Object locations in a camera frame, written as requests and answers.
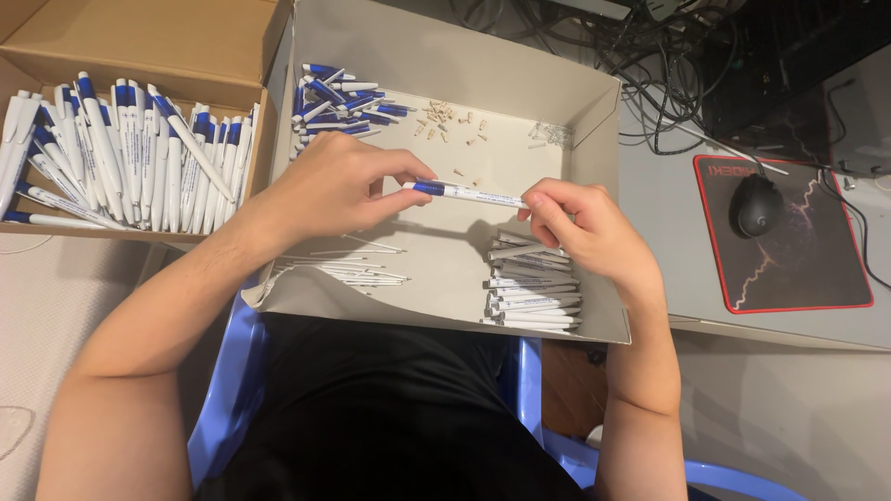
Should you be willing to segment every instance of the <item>computer mouse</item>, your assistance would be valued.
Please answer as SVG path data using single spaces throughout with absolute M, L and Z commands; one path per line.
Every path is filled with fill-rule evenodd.
M 777 185 L 764 174 L 745 177 L 736 188 L 730 205 L 730 222 L 740 236 L 756 237 L 780 222 L 785 203 Z

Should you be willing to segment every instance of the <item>red-edged mouse pad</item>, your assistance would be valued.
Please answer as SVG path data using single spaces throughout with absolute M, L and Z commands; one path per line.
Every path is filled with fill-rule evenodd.
M 872 292 L 842 203 L 818 180 L 819 170 L 763 160 L 789 172 L 767 170 L 783 195 L 777 226 L 757 238 L 733 231 L 731 197 L 751 160 L 699 155 L 693 159 L 724 304 L 731 313 L 872 306 Z M 829 179 L 838 189 L 835 177 Z

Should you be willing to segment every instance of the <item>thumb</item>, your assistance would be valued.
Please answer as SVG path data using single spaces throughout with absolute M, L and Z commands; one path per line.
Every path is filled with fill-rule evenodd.
M 423 205 L 433 201 L 430 195 L 417 190 L 399 190 L 376 201 L 369 202 L 366 210 L 369 216 L 382 221 L 415 205 Z
M 530 193 L 526 197 L 526 204 L 532 210 L 533 234 L 536 234 L 536 230 L 546 228 L 556 237 L 558 240 L 556 243 L 562 243 L 565 247 L 568 244 L 571 245 L 577 232 L 583 231 L 569 220 L 569 216 L 563 212 L 563 208 L 556 201 L 544 193 Z

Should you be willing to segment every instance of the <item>cardboard box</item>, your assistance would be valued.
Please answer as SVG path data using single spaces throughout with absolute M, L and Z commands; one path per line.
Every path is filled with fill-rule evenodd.
M 292 66 L 284 105 L 290 109 L 294 73 L 302 75 L 304 62 L 346 68 L 361 80 L 378 82 L 396 91 L 401 103 L 443 100 L 473 110 L 474 124 L 448 122 L 453 139 L 415 136 L 424 113 L 410 115 L 403 124 L 384 127 L 366 141 L 388 148 L 408 148 L 443 179 L 469 184 L 479 175 L 480 189 L 521 195 L 542 177 L 562 177 L 587 185 L 599 183 L 618 193 L 618 100 L 620 83 L 591 68 L 566 61 L 524 45 L 483 35 L 367 0 L 301 0 L 295 13 L 296 29 Z M 472 147 L 458 140 L 470 136 L 460 127 L 489 125 L 489 141 Z M 569 124 L 576 129 L 576 147 L 562 151 L 550 145 L 528 149 L 540 141 L 527 132 L 539 120 Z M 288 167 L 290 121 L 282 117 L 276 147 L 274 174 Z M 454 168 L 467 172 L 453 174 Z M 388 180 L 385 192 L 398 186 Z M 554 337 L 580 341 L 630 342 L 625 310 L 612 282 L 576 268 L 584 302 L 584 322 L 575 335 L 521 331 L 478 322 L 486 305 L 482 283 L 490 276 L 485 260 L 496 230 L 527 233 L 528 224 L 516 221 L 516 211 L 466 201 L 437 199 L 423 208 L 411 208 L 372 232 L 366 240 L 394 245 L 404 254 L 372 254 L 373 262 L 412 281 L 398 287 L 371 289 L 367 296 L 318 269 L 298 267 L 267 279 L 245 291 L 243 297 L 262 311 L 325 316 L 350 320 L 408 324 L 488 333 Z M 315 239 L 288 252 L 355 249 L 359 242 Z
M 102 97 L 131 78 L 189 110 L 247 116 L 260 103 L 250 197 L 268 185 L 277 113 L 263 87 L 291 3 L 281 0 L 16 0 L 0 16 L 0 117 L 17 89 L 52 100 L 53 88 L 87 71 Z M 26 163 L 22 178 L 59 193 Z M 16 197 L 11 209 L 68 216 Z M 0 232 L 197 243 L 201 235 L 81 230 L 0 223 Z

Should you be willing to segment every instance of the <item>floor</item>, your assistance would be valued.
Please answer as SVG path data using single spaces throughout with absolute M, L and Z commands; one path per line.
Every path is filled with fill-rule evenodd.
M 588 436 L 603 424 L 607 375 L 589 361 L 592 343 L 544 340 L 542 344 L 542 422 L 561 435 Z

